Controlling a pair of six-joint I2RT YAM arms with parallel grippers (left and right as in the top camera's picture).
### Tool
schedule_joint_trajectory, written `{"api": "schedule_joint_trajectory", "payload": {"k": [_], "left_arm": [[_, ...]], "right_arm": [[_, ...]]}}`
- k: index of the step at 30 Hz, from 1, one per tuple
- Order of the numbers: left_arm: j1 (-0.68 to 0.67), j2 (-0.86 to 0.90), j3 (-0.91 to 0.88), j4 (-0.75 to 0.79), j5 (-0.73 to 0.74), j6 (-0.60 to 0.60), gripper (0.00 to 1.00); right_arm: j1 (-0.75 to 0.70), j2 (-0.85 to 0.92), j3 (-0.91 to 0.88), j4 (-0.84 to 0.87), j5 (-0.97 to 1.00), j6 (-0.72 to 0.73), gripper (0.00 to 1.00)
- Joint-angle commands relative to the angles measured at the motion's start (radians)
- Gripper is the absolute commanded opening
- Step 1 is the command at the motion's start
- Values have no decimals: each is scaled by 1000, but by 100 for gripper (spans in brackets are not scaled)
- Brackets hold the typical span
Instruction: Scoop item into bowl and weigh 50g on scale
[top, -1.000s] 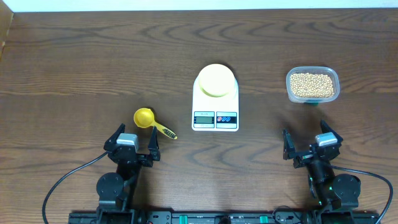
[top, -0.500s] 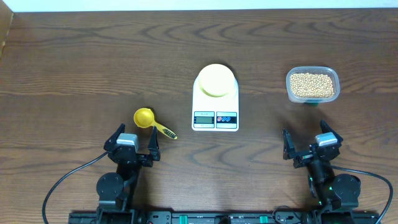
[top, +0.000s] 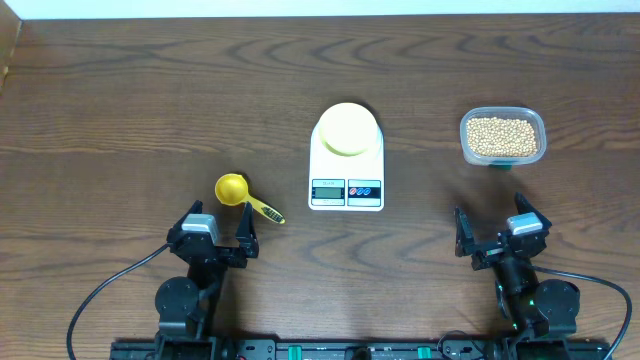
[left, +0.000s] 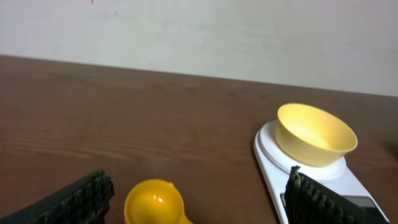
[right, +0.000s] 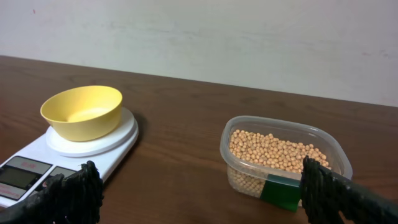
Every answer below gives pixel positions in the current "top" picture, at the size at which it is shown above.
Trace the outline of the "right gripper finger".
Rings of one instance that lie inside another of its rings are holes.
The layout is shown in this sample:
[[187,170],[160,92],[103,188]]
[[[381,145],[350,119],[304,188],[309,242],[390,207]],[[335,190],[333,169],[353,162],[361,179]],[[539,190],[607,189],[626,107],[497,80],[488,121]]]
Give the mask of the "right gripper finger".
[[475,240],[468,217],[458,207],[455,208],[454,217],[456,223],[455,256],[470,256],[475,250]]
[[539,212],[522,193],[516,192],[514,195],[514,201],[519,215],[533,213],[541,222],[544,230],[548,230],[552,226],[552,223],[541,212]]

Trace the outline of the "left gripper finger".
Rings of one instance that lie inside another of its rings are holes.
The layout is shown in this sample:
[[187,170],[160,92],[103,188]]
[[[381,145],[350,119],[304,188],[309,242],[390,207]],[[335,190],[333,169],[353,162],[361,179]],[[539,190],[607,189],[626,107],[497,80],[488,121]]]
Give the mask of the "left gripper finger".
[[242,218],[235,234],[239,242],[239,248],[247,258],[259,256],[259,243],[254,227],[253,206],[246,203],[242,212]]
[[172,232],[192,232],[192,233],[202,233],[203,230],[201,226],[196,223],[193,225],[188,218],[191,215],[200,215],[203,209],[203,202],[200,200],[196,200],[191,207],[187,210],[187,212],[173,225]]

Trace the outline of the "yellow plastic measuring scoop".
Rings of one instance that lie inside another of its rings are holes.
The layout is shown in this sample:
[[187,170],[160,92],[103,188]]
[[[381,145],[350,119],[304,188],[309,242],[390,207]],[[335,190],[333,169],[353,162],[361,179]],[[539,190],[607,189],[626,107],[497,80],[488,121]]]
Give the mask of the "yellow plastic measuring scoop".
[[215,184],[215,195],[223,205],[238,206],[249,203],[272,222],[286,223],[285,217],[278,210],[250,194],[248,182],[240,174],[228,173],[221,176]]

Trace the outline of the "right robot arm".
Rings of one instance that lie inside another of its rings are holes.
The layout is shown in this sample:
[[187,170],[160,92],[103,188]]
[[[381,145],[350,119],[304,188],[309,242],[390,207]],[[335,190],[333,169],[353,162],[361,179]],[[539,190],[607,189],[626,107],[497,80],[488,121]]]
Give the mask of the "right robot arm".
[[531,264],[546,249],[552,223],[524,195],[517,193],[514,202],[517,214],[506,220],[506,229],[492,242],[476,242],[467,215],[457,208],[455,255],[469,256],[475,271],[494,272],[499,308],[517,331],[531,338],[573,334],[580,309],[579,289],[563,280],[540,281]]

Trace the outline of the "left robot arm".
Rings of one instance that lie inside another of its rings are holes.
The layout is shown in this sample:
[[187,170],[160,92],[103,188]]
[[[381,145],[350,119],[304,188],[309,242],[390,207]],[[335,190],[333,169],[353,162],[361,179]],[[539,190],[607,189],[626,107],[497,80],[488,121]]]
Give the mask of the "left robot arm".
[[227,270],[243,269],[259,255],[250,204],[244,206],[235,238],[236,247],[218,244],[216,219],[203,212],[199,200],[169,229],[169,251],[188,265],[188,272],[165,281],[156,292],[161,335],[193,340],[208,335]]

